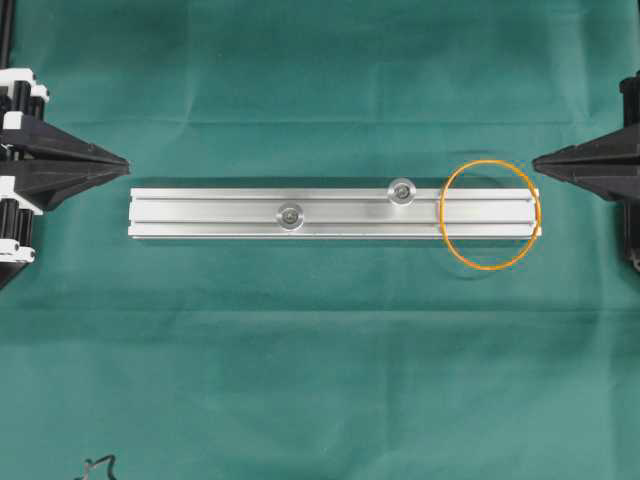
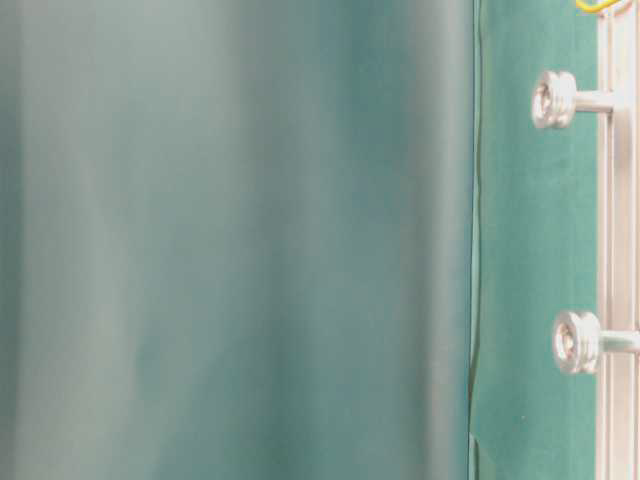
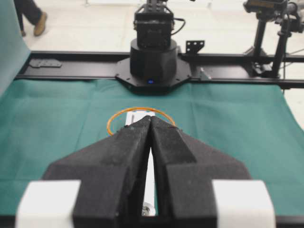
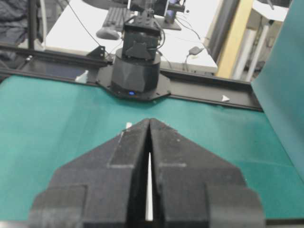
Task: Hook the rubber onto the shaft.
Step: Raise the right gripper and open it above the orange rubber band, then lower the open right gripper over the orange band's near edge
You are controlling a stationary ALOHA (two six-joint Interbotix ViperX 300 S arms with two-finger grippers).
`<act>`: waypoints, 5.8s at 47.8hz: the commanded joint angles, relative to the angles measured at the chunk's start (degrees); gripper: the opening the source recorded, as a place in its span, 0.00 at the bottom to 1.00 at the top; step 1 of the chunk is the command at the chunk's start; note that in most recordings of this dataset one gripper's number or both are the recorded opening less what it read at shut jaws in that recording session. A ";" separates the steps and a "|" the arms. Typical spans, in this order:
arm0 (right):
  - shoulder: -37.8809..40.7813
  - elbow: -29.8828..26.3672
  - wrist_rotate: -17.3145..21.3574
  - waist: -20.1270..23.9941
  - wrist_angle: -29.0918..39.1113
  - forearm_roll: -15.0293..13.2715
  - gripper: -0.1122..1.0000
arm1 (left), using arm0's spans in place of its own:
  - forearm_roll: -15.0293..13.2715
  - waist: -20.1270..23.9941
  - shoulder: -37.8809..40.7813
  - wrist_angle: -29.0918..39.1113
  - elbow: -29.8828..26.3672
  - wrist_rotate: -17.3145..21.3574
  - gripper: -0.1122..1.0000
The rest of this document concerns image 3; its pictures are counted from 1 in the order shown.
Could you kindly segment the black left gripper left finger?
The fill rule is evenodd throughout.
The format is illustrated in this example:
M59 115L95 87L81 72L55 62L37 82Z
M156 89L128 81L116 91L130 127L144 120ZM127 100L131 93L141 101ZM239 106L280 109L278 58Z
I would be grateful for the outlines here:
M44 180L80 180L76 228L130 228L142 215L149 116L51 163Z

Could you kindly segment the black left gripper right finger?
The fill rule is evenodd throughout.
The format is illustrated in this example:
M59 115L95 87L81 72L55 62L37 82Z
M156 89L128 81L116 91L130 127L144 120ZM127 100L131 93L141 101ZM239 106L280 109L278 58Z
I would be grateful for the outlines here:
M172 218L214 218L212 180L249 180L247 167L158 117L151 119L159 213Z

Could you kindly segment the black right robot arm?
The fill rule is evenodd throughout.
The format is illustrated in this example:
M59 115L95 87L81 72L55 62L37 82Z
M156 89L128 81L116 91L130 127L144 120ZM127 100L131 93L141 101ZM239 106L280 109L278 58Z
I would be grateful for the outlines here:
M174 20L163 0L148 0L135 12L137 37L129 58L117 62L117 80L136 91L165 92L190 79L190 65L178 56L171 38Z

